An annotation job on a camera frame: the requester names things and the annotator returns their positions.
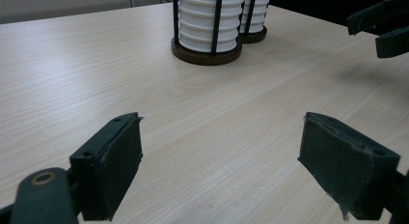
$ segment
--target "wood grain surface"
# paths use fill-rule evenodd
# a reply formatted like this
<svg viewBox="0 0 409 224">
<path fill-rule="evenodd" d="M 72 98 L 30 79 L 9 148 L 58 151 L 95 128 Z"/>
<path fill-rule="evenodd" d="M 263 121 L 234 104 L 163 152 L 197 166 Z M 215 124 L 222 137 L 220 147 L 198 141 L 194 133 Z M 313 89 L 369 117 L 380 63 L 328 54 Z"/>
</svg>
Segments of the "wood grain surface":
<svg viewBox="0 0 409 224">
<path fill-rule="evenodd" d="M 356 128 L 406 174 L 409 54 L 377 59 L 376 36 L 275 7 L 264 25 L 217 67 L 172 54 L 171 4 L 0 25 L 0 206 L 137 111 L 145 156 L 113 223 L 344 223 L 297 161 L 303 116 Z"/>
</svg>

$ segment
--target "white ribbed cylinder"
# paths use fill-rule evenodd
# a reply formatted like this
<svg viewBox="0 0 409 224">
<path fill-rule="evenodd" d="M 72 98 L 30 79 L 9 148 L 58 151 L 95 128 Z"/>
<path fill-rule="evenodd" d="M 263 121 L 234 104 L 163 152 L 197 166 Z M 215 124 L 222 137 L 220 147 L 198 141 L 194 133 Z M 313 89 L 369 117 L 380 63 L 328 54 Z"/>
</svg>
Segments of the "white ribbed cylinder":
<svg viewBox="0 0 409 224">
<path fill-rule="evenodd" d="M 251 0 L 246 0 L 246 2 L 244 3 L 243 16 L 241 17 L 240 33 L 245 32 L 248 17 L 247 15 L 250 9 L 250 1 Z M 255 7 L 253 9 L 252 20 L 250 22 L 249 33 L 258 33 L 262 31 L 262 25 L 265 20 L 265 13 L 267 13 L 268 3 L 269 0 L 256 0 Z"/>
<path fill-rule="evenodd" d="M 244 0 L 222 0 L 216 52 L 237 46 L 238 19 Z M 179 0 L 179 43 L 197 52 L 211 52 L 216 0 Z"/>
</svg>

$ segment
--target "wooden base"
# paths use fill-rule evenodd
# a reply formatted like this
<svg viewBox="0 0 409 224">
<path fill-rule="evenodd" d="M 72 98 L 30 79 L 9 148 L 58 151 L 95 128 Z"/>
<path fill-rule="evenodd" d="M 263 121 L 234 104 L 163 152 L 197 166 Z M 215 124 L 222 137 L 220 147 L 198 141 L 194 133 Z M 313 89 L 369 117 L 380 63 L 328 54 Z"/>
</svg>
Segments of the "wooden base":
<svg viewBox="0 0 409 224">
<path fill-rule="evenodd" d="M 241 40 L 242 43 L 254 43 L 261 42 L 262 40 L 264 40 L 266 34 L 267 28 L 263 26 L 261 32 L 249 34 L 247 36 L 244 36 L 244 34 L 239 34 L 238 38 Z"/>
<path fill-rule="evenodd" d="M 183 60 L 188 63 L 201 66 L 218 66 L 230 63 L 236 60 L 241 54 L 241 41 L 237 40 L 237 46 L 229 51 L 217 53 L 215 56 L 212 56 L 210 53 L 201 53 L 189 50 L 180 43 L 175 43 L 175 38 L 172 39 L 172 52 L 180 60 Z"/>
</svg>

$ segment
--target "round wooden base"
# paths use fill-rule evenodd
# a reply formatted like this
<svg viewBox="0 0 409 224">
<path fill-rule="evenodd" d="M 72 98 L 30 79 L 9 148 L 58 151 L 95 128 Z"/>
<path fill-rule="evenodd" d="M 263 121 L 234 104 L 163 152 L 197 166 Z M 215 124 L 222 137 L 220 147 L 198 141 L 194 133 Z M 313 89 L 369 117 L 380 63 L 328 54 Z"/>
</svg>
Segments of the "round wooden base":
<svg viewBox="0 0 409 224">
<path fill-rule="evenodd" d="M 248 36 L 239 34 L 238 39 L 241 40 L 242 43 L 261 42 L 262 40 L 264 40 L 266 34 L 267 34 L 267 28 L 263 26 L 263 29 L 261 32 L 249 34 Z"/>
<path fill-rule="evenodd" d="M 230 63 L 236 60 L 241 54 L 241 41 L 237 40 L 237 46 L 229 51 L 223 53 L 217 53 L 212 56 L 210 53 L 201 53 L 189 50 L 180 43 L 175 43 L 175 38 L 172 39 L 172 52 L 180 60 L 188 63 L 201 66 L 218 66 Z"/>
</svg>

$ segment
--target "white cylindrical object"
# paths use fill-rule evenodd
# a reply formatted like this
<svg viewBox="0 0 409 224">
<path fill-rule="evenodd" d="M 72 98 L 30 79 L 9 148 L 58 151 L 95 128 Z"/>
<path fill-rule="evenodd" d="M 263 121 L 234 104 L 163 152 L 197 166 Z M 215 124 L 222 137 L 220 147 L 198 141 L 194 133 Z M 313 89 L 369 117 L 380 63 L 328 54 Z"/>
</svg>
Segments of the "white cylindrical object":
<svg viewBox="0 0 409 224">
<path fill-rule="evenodd" d="M 233 50 L 244 0 L 222 0 L 216 52 Z M 213 39 L 216 0 L 179 0 L 179 43 L 190 50 L 209 53 Z"/>
<path fill-rule="evenodd" d="M 241 17 L 240 33 L 245 32 L 247 17 L 250 10 L 251 0 L 246 0 L 244 3 L 243 16 Z M 265 20 L 265 13 L 267 13 L 267 6 L 269 0 L 256 0 L 255 7 L 253 8 L 253 15 L 250 22 L 249 33 L 258 33 L 263 29 L 263 24 Z"/>
</svg>

